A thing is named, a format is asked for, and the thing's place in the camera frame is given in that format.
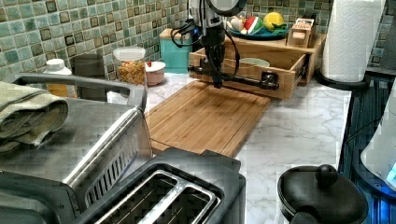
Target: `watermelon slice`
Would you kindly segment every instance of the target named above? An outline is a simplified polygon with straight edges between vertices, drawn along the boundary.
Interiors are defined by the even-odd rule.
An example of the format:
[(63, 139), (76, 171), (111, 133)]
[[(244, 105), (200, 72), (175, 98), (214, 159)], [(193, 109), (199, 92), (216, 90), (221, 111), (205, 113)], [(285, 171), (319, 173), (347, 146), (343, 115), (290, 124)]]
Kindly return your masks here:
[(250, 17), (245, 22), (245, 29), (248, 35), (254, 35), (263, 27), (263, 20), (260, 17)]

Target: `wooden cutting board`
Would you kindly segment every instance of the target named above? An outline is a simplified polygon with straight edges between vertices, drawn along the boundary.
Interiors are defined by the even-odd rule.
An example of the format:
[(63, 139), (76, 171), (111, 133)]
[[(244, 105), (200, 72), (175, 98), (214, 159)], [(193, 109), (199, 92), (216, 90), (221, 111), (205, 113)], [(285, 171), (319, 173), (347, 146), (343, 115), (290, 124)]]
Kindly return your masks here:
[(147, 114), (154, 153), (178, 147), (236, 156), (270, 98), (193, 81)]

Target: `folded towel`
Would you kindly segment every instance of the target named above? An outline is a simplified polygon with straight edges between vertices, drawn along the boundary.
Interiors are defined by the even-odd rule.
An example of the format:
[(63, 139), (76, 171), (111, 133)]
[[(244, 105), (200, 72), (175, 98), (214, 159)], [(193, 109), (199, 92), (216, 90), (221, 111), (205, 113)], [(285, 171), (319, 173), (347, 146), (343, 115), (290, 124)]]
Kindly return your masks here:
[(61, 129), (67, 114), (64, 98), (0, 81), (0, 152), (20, 144), (38, 146), (48, 133)]

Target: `toaster oven handle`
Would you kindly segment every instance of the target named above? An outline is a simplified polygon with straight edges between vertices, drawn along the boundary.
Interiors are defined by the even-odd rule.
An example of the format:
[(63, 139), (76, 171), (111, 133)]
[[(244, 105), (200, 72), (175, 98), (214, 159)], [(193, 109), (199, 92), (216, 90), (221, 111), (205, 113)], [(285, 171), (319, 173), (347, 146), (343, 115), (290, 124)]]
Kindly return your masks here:
[(49, 74), (17, 73), (7, 76), (3, 81), (7, 83), (14, 83), (17, 85), (26, 85), (33, 83), (57, 83), (85, 88), (94, 88), (105, 91), (114, 91), (128, 95), (127, 104), (139, 106), (143, 110), (146, 107), (148, 93), (146, 85), (135, 86), (124, 82), (91, 77), (63, 76), (53, 74), (50, 74), (49, 76)]

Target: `marble countertop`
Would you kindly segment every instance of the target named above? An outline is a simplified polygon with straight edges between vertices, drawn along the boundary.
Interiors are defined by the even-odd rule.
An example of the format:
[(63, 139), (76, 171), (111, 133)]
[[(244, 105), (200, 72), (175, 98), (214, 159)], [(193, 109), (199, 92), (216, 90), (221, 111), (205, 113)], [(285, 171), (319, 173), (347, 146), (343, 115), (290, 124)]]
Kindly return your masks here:
[[(165, 74), (148, 88), (146, 111), (194, 81), (185, 74)], [(312, 80), (289, 100), (273, 99), (236, 158), (247, 179), (246, 223), (288, 223), (280, 213), (277, 180), (291, 167), (337, 167), (347, 120), (350, 91)]]

